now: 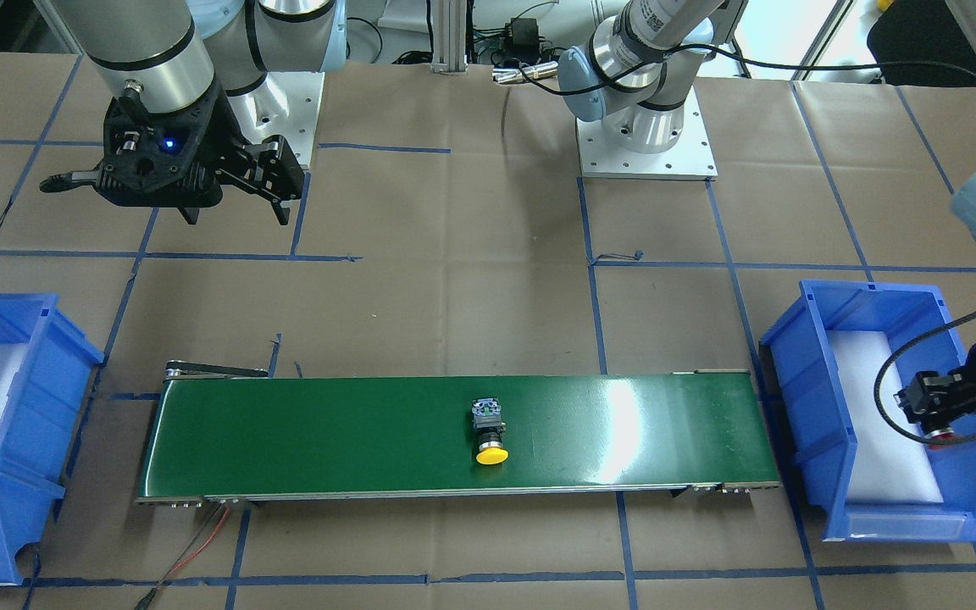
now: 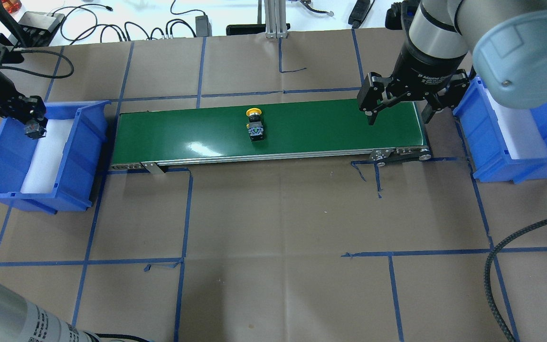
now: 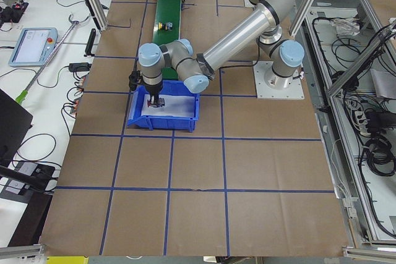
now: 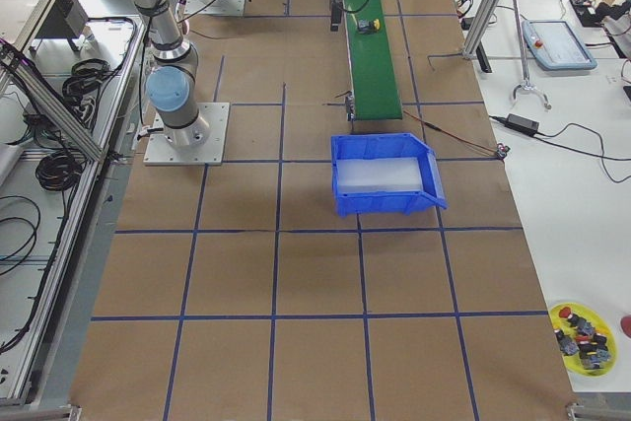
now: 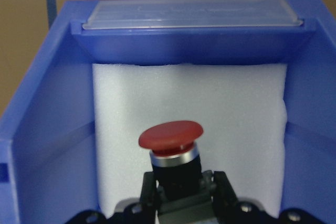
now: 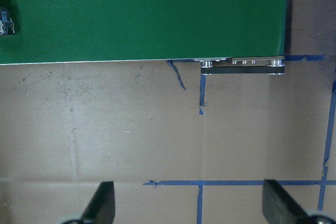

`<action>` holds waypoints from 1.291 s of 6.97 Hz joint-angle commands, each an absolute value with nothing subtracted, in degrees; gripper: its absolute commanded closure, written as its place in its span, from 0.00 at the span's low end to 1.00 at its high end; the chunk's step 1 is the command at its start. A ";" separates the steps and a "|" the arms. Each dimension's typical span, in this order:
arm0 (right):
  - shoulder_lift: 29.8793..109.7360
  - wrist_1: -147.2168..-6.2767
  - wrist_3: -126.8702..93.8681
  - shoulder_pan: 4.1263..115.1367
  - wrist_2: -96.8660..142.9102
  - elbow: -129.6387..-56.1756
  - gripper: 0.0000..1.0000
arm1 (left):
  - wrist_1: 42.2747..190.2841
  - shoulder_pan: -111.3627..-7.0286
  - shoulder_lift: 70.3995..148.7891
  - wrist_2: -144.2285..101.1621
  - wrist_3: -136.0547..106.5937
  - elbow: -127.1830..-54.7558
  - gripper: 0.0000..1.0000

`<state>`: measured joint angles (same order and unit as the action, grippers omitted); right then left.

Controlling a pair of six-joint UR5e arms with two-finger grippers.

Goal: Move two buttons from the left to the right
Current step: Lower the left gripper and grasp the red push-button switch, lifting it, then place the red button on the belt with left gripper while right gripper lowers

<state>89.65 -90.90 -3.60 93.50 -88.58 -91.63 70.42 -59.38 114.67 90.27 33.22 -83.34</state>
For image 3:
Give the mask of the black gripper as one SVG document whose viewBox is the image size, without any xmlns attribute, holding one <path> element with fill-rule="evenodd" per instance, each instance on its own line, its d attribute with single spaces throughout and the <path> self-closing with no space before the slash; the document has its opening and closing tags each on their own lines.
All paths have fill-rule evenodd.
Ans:
<svg viewBox="0 0 396 264">
<path fill-rule="evenodd" d="M 157 83 L 155 85 L 150 85 L 150 84 L 145 83 L 144 87 L 151 96 L 151 98 L 149 100 L 147 100 L 147 106 L 148 107 L 153 106 L 153 103 L 154 103 L 153 98 L 156 98 L 156 99 L 158 99 L 158 107 L 164 107 L 165 99 L 159 98 L 159 94 L 163 88 L 163 84 Z"/>
</svg>

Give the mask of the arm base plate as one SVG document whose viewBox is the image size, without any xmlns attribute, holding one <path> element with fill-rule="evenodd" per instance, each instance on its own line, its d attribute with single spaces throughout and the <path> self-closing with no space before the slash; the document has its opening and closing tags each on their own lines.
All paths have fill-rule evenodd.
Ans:
<svg viewBox="0 0 396 264">
<path fill-rule="evenodd" d="M 295 70 L 288 78 L 277 76 L 272 69 L 272 61 L 258 61 L 253 67 L 256 95 L 262 100 L 303 100 L 304 92 Z"/>
</svg>

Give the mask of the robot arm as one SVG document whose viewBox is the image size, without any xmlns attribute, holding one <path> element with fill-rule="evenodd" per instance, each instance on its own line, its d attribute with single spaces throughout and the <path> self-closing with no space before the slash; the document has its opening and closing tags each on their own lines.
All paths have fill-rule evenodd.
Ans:
<svg viewBox="0 0 396 264">
<path fill-rule="evenodd" d="M 150 97 L 148 105 L 162 107 L 160 98 L 163 88 L 162 70 L 174 69 L 178 78 L 191 93 L 201 93 L 209 85 L 215 72 L 231 57 L 244 49 L 256 38 L 279 41 L 282 37 L 280 22 L 284 20 L 295 0 L 249 0 L 255 8 L 241 23 L 218 40 L 204 53 L 192 54 L 187 39 L 179 39 L 164 45 L 146 43 L 139 48 L 139 64 L 142 85 Z"/>
</svg>

